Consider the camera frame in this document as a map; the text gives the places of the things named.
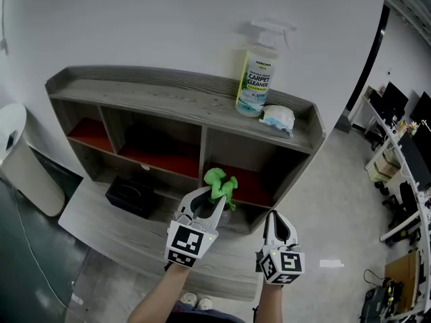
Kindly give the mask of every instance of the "gray floor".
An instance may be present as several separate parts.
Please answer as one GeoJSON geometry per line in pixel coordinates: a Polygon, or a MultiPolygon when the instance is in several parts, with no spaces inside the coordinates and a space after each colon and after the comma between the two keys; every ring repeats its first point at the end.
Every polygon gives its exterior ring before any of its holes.
{"type": "MultiPolygon", "coordinates": [[[[37,153],[36,157],[71,197],[82,177],[37,153]]],[[[89,250],[58,225],[58,218],[44,215],[7,180],[0,179],[0,322],[64,322],[66,309],[53,295],[30,253],[18,210],[39,264],[64,303],[70,300],[89,250]]]]}
{"type": "MultiPolygon", "coordinates": [[[[407,254],[405,243],[389,249],[378,240],[390,215],[364,170],[371,156],[359,132],[334,130],[282,203],[280,211],[296,227],[306,254],[306,273],[284,289],[286,322],[357,322],[370,289],[364,270],[382,276],[388,260],[407,254]],[[324,267],[322,260],[343,266],[324,267]]],[[[153,286],[153,280],[91,251],[70,307],[88,323],[125,322],[153,286]]],[[[213,305],[252,322],[258,300],[259,290],[253,303],[213,298],[213,305]]],[[[68,314],[66,322],[81,321],[68,314]]]]}

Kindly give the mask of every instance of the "wet wipes pack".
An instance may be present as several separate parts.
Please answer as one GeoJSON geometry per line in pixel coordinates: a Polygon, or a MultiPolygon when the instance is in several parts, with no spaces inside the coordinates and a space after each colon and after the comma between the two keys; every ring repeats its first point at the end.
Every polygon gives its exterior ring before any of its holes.
{"type": "Polygon", "coordinates": [[[285,131],[290,137],[293,137],[293,128],[295,122],[294,112],[285,106],[268,105],[263,108],[263,119],[259,120],[267,126],[273,126],[280,131],[285,131]]]}

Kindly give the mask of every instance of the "computer monitor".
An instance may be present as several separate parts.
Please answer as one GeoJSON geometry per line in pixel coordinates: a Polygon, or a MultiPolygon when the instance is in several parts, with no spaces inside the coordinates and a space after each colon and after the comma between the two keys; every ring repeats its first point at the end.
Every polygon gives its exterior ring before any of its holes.
{"type": "Polygon", "coordinates": [[[431,125],[431,98],[426,92],[422,94],[410,117],[417,123],[425,120],[431,125]]]}
{"type": "Polygon", "coordinates": [[[428,126],[421,123],[412,139],[431,172],[431,131],[428,126]]]}
{"type": "Polygon", "coordinates": [[[376,90],[373,90],[370,94],[370,104],[378,115],[385,120],[385,123],[391,127],[395,111],[384,104],[382,96],[376,90]]]}
{"type": "Polygon", "coordinates": [[[409,98],[404,96],[403,92],[401,92],[391,82],[388,83],[385,94],[383,95],[383,104],[387,107],[393,108],[398,119],[403,117],[404,108],[408,101],[409,98]]]}

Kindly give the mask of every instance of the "person's arm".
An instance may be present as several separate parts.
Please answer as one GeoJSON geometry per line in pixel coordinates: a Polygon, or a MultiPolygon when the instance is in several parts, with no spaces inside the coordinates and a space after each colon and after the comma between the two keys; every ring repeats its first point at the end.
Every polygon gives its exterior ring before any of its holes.
{"type": "Polygon", "coordinates": [[[127,323],[165,323],[189,273],[190,268],[172,263],[162,280],[133,310],[127,323]]]}
{"type": "Polygon", "coordinates": [[[257,311],[255,323],[283,322],[283,310],[281,308],[281,301],[283,299],[282,289],[282,286],[268,285],[263,280],[259,310],[257,311]]]}

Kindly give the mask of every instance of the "red shelf panel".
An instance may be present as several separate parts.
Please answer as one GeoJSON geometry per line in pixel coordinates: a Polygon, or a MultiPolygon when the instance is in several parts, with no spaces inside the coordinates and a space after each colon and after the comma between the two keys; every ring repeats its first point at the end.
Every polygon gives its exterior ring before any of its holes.
{"type": "Polygon", "coordinates": [[[114,153],[103,122],[83,118],[69,133],[68,137],[91,147],[114,153]]]}
{"type": "Polygon", "coordinates": [[[181,149],[182,152],[172,153],[149,153],[142,149],[136,149],[132,146],[125,145],[119,155],[124,158],[132,159],[153,168],[182,174],[184,176],[198,178],[199,177],[199,146],[190,145],[187,143],[177,142],[176,150],[181,149]]]}
{"type": "MultiPolygon", "coordinates": [[[[104,125],[100,121],[83,118],[68,137],[90,147],[114,153],[104,125]]],[[[153,168],[198,178],[199,146],[175,141],[173,149],[172,153],[155,154],[126,144],[120,150],[119,156],[153,168]]]]}
{"type": "Polygon", "coordinates": [[[235,201],[272,208],[272,194],[265,190],[257,172],[217,163],[210,163],[209,168],[221,168],[228,175],[228,178],[236,177],[238,189],[234,189],[233,199],[235,201]]]}

